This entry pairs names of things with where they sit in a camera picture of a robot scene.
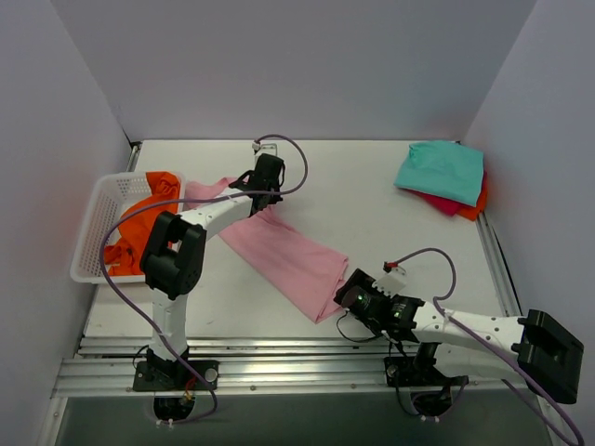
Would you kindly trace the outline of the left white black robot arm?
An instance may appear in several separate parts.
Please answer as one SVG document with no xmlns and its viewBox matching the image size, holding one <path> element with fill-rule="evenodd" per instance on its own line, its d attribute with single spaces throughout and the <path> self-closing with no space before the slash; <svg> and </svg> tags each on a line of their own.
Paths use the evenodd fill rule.
<svg viewBox="0 0 595 446">
<path fill-rule="evenodd" d="M 182 361 L 188 357 L 187 300 L 203 271 L 206 242 L 279 202 L 284 171 L 281 158 L 265 153 L 213 200 L 179 214 L 163 212 L 155 219 L 140 269 L 152 289 L 155 324 L 147 362 L 164 388 L 177 389 L 187 380 L 188 367 Z"/>
</svg>

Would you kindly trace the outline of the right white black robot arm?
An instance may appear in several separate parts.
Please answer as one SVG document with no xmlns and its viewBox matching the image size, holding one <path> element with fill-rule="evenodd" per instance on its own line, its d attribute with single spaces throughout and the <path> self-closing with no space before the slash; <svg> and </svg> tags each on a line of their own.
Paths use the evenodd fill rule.
<svg viewBox="0 0 595 446">
<path fill-rule="evenodd" d="M 584 346 L 547 312 L 490 317 L 438 310 L 429 301 L 401 295 L 403 286 L 396 271 L 376 280 L 356 269 L 334 300 L 374 335 L 418 344 L 413 372 L 423 383 L 442 376 L 522 378 L 558 403 L 576 402 Z"/>
</svg>

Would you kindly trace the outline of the pink t shirt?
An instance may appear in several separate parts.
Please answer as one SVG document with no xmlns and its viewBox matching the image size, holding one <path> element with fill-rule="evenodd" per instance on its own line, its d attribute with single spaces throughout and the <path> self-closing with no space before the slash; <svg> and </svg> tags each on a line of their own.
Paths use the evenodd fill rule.
<svg viewBox="0 0 595 446">
<path fill-rule="evenodd" d="M 310 321 L 340 312 L 334 298 L 345 284 L 349 258 L 298 232 L 272 206 L 218 236 Z"/>
</svg>

